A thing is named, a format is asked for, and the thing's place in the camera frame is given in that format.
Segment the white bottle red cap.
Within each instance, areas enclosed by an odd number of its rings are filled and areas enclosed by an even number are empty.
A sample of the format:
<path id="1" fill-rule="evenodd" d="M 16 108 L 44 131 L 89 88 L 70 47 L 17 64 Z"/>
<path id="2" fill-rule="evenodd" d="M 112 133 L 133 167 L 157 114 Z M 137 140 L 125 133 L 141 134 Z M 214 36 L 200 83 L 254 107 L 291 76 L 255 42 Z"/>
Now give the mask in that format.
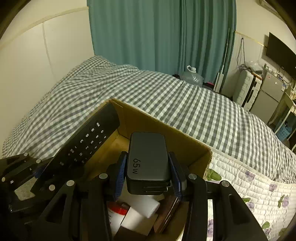
<path id="1" fill-rule="evenodd" d="M 107 210 L 111 234 L 114 237 L 118 232 L 130 206 L 126 203 L 107 202 Z"/>

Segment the black remote control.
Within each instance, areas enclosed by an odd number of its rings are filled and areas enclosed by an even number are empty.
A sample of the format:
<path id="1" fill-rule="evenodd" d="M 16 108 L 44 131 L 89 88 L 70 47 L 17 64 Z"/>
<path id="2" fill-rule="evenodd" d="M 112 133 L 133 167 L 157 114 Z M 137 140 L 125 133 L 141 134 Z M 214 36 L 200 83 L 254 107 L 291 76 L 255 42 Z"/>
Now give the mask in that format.
<path id="1" fill-rule="evenodd" d="M 108 102 L 86 120 L 67 140 L 31 188 L 34 194 L 49 186 L 62 186 L 83 171 L 84 165 L 119 127 L 117 112 Z"/>

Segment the white square power adapter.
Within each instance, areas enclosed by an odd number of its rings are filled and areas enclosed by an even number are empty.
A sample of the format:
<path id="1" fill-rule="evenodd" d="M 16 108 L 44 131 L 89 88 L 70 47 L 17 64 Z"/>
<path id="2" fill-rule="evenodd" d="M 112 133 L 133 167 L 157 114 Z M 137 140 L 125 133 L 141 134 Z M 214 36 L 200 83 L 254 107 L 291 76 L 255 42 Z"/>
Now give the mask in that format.
<path id="1" fill-rule="evenodd" d="M 135 209 L 130 207 L 121 223 L 121 226 L 128 230 L 136 232 L 139 229 L 141 222 L 145 219 L 145 216 L 141 215 Z"/>

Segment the floral quilted bedspread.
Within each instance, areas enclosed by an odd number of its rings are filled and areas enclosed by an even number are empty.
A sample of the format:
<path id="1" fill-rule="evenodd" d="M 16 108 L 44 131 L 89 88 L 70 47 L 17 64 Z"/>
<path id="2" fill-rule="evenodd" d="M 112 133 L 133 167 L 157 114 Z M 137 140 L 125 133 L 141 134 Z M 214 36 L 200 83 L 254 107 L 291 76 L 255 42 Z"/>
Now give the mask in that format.
<path id="1" fill-rule="evenodd" d="M 295 215 L 295 184 L 273 181 L 241 161 L 212 149 L 207 180 L 226 180 L 250 209 L 268 240 L 277 240 Z"/>

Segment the brown cardboard box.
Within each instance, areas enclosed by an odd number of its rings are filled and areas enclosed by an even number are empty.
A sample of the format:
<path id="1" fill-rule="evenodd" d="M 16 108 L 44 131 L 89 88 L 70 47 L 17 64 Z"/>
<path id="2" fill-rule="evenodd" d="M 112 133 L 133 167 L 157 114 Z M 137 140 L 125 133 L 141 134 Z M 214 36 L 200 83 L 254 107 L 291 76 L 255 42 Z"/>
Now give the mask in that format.
<path id="1" fill-rule="evenodd" d="M 88 240 L 112 240 L 106 202 L 126 184 L 131 194 L 158 195 L 170 184 L 188 202 L 168 225 L 162 240 L 207 238 L 206 172 L 212 151 L 185 133 L 117 99 L 103 104 L 115 109 L 119 127 L 86 164 L 90 180 L 86 204 Z"/>

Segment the green checkered bed sheet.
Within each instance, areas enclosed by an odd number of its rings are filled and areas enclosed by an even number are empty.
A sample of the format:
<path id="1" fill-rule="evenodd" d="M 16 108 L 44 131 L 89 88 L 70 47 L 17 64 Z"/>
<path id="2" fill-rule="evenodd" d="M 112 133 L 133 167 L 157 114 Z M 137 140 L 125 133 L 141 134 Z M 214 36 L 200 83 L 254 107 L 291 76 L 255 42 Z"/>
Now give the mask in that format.
<path id="1" fill-rule="evenodd" d="M 76 66 L 43 96 L 4 141 L 3 156 L 54 156 L 89 114 L 111 98 L 142 109 L 273 181 L 295 183 L 295 154 L 254 114 L 208 89 L 101 56 Z"/>

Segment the white mop pole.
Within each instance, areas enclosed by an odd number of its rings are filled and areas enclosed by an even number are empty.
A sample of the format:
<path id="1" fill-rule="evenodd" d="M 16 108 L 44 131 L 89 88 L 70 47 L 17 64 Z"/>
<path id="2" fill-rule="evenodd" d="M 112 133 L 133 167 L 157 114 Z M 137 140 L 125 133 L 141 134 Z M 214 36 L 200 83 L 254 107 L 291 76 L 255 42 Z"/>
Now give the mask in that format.
<path id="1" fill-rule="evenodd" d="M 221 66 L 220 66 L 219 72 L 217 73 L 217 76 L 216 76 L 216 82 L 215 82 L 215 86 L 214 86 L 214 92 L 216 92 L 216 93 L 220 92 L 220 88 L 221 88 L 222 81 L 224 78 L 223 70 L 224 70 L 225 59 L 226 59 L 227 50 L 228 50 L 229 37 L 230 37 L 230 28 L 228 29 L 228 32 L 227 32 L 227 38 L 226 38 L 226 42 L 225 42 Z"/>

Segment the white suitcase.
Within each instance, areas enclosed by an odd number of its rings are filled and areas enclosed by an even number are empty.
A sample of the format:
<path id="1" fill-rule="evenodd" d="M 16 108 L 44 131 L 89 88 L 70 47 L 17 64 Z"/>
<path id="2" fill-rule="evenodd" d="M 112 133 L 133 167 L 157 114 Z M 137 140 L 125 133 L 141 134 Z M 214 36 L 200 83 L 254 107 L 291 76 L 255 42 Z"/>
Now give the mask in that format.
<path id="1" fill-rule="evenodd" d="M 262 78 L 249 70 L 243 70 L 237 80 L 233 101 L 250 111 L 262 85 Z"/>

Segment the white dressing table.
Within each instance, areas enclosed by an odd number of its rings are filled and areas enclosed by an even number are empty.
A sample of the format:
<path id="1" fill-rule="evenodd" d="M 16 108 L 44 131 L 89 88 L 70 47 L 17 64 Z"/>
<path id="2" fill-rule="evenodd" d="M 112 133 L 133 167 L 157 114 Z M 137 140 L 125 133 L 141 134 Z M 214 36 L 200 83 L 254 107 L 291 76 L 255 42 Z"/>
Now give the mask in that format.
<path id="1" fill-rule="evenodd" d="M 283 130 L 283 126 L 288 123 L 288 118 L 295 116 L 295 99 L 286 92 L 282 95 L 275 112 L 272 114 L 268 125 L 274 125 L 273 132 L 277 135 Z"/>

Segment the silver mini fridge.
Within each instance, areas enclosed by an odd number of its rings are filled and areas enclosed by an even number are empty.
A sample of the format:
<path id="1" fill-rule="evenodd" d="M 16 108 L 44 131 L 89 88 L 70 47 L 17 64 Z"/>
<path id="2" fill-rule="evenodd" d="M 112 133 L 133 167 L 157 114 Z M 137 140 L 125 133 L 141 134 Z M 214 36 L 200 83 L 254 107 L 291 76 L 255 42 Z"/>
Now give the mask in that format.
<path id="1" fill-rule="evenodd" d="M 285 91 L 284 83 L 267 72 L 250 112 L 268 123 Z"/>

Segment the clear water jug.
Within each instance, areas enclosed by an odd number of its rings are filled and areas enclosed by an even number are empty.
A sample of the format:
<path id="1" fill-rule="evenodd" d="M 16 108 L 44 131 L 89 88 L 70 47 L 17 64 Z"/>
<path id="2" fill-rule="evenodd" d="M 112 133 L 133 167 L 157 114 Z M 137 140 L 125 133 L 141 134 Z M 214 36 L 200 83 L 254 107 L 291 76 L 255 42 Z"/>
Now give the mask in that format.
<path id="1" fill-rule="evenodd" d="M 197 73 L 196 68 L 190 65 L 188 65 L 186 70 L 181 73 L 180 79 L 199 87 L 202 87 L 204 82 L 204 78 Z"/>

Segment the green curtain left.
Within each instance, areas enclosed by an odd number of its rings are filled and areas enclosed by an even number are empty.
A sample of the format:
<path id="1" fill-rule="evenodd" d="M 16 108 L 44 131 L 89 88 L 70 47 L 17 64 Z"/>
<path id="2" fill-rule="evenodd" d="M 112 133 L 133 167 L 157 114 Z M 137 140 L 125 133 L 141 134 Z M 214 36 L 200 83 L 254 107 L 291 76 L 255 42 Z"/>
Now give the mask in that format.
<path id="1" fill-rule="evenodd" d="M 234 47 L 236 1 L 88 1 L 96 55 L 142 70 L 180 74 L 195 67 L 214 83 L 227 32 L 227 75 Z"/>

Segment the black wall television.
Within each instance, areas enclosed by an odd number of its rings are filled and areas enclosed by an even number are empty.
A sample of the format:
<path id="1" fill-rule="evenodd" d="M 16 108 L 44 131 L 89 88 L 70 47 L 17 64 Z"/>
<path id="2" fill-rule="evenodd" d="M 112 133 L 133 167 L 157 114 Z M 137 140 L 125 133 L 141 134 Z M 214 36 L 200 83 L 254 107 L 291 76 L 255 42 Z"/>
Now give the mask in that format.
<path id="1" fill-rule="evenodd" d="M 269 33 L 266 56 L 295 78 L 295 53 L 272 33 Z"/>

